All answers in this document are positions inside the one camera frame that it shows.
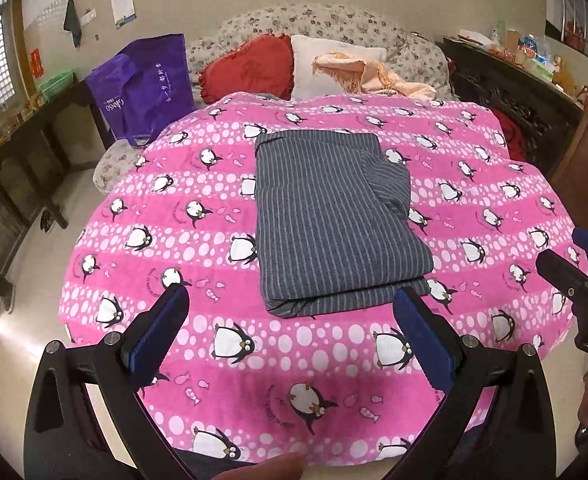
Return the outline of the person left hand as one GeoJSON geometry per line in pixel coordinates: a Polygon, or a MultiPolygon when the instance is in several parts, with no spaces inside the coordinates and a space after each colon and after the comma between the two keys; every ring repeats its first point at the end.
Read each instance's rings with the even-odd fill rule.
{"type": "Polygon", "coordinates": [[[305,466],[304,454],[288,453],[256,465],[224,471],[214,480],[300,480],[305,466]]]}

